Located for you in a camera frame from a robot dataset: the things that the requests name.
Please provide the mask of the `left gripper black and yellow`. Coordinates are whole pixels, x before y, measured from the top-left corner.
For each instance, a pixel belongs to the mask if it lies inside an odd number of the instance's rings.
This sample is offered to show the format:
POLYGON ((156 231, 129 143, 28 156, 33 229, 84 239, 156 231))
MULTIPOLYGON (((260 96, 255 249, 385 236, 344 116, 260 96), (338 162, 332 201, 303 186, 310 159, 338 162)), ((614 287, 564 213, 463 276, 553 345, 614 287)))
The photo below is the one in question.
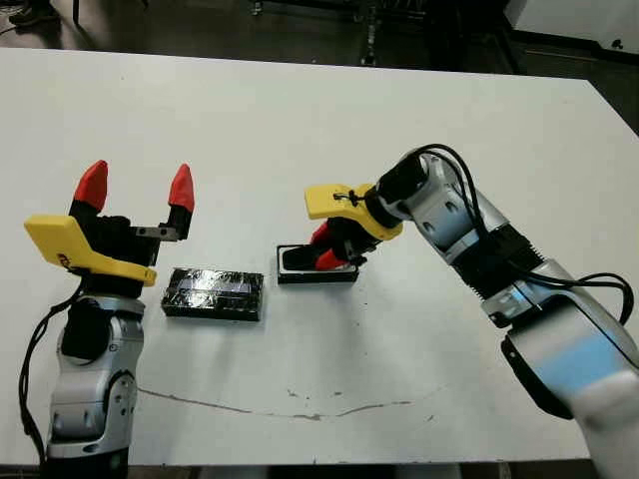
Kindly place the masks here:
POLYGON ((89 167, 76 187, 69 216, 33 215, 24 227, 42 257, 49 263, 84 278, 91 294, 138 298, 155 284, 160 243, 188 237, 195 209, 191 169, 180 165, 171 183, 167 221, 156 227, 139 227, 124 217, 95 217, 107 197, 108 164, 89 167))

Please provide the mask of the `right gripper black and yellow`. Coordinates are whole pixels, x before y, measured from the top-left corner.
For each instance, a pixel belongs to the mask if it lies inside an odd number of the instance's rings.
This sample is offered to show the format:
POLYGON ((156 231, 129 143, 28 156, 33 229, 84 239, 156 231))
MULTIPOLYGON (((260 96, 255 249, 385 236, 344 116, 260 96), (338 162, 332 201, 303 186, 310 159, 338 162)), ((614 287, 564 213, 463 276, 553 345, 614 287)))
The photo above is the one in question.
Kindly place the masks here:
POLYGON ((322 221, 310 240, 311 264, 319 271, 361 265, 366 253, 402 233, 402 220, 386 211, 372 184, 309 187, 305 202, 309 218, 322 221))

